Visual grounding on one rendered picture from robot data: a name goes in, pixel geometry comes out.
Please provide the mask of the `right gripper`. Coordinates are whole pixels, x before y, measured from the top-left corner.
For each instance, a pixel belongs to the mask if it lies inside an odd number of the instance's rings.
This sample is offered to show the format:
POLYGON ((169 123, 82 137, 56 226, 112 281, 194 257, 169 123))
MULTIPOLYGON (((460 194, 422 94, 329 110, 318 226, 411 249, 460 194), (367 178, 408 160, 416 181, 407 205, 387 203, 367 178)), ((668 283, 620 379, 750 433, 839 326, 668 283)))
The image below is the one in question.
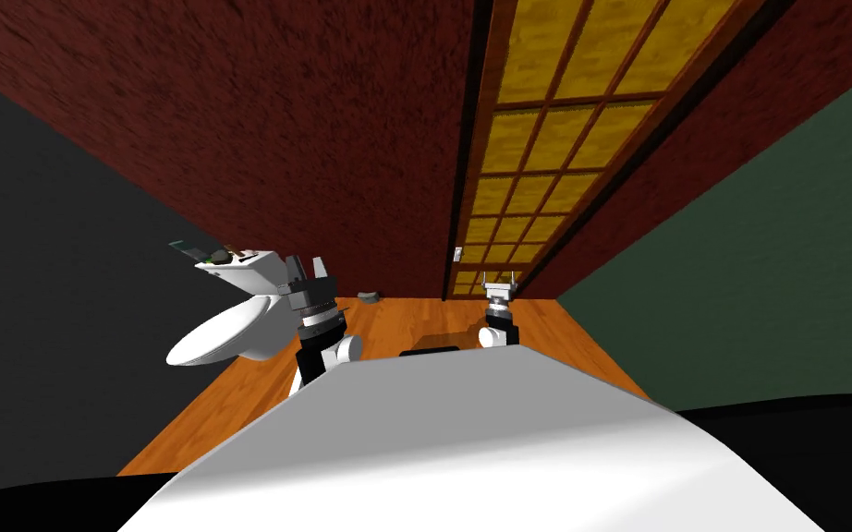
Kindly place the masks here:
POLYGON ((510 284, 487 284, 487 272, 481 272, 481 289, 490 300, 501 299, 511 301, 517 290, 517 272, 511 272, 510 284))

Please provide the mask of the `yellow panelled wooden door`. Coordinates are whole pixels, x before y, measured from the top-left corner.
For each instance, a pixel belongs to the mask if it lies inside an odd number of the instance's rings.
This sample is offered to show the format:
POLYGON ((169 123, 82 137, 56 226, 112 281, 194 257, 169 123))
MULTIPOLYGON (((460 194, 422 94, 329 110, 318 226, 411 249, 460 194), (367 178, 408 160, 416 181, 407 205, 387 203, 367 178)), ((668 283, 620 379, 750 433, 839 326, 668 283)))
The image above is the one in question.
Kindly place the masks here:
POLYGON ((444 297, 527 286, 765 1, 494 0, 444 297))

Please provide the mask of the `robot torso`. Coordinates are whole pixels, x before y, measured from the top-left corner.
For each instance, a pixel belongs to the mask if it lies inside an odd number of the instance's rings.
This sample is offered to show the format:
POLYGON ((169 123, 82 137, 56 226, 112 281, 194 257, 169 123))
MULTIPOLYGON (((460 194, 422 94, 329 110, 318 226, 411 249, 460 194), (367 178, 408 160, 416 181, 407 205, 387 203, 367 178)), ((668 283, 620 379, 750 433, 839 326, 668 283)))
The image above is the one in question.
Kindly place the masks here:
POLYGON ((119 532, 822 532, 676 413, 522 345, 349 362, 119 532))

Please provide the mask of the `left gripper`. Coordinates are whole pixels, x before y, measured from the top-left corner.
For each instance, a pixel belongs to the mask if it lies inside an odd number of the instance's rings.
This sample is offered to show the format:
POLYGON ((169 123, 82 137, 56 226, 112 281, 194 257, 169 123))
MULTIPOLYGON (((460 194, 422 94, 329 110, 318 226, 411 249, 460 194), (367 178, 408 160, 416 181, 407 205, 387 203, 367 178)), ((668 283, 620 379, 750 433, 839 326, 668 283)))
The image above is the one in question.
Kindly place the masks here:
POLYGON ((328 268, 321 257, 312 259, 314 278, 305 279, 298 255, 286 257, 287 284, 278 286, 292 309, 312 308, 333 302, 337 297, 337 278, 328 276, 328 268))

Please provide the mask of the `white toilet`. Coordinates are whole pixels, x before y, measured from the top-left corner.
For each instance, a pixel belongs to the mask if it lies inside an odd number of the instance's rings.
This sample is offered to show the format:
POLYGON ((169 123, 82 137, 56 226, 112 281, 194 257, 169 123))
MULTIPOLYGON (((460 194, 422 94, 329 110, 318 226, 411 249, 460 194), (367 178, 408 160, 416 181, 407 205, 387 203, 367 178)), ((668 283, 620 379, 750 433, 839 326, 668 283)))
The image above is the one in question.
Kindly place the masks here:
POLYGON ((200 262, 195 268, 250 295, 206 320, 169 350, 171 366, 199 366, 245 357, 267 360, 296 334, 300 317, 279 293, 287 268, 273 250, 245 250, 225 263, 200 262))

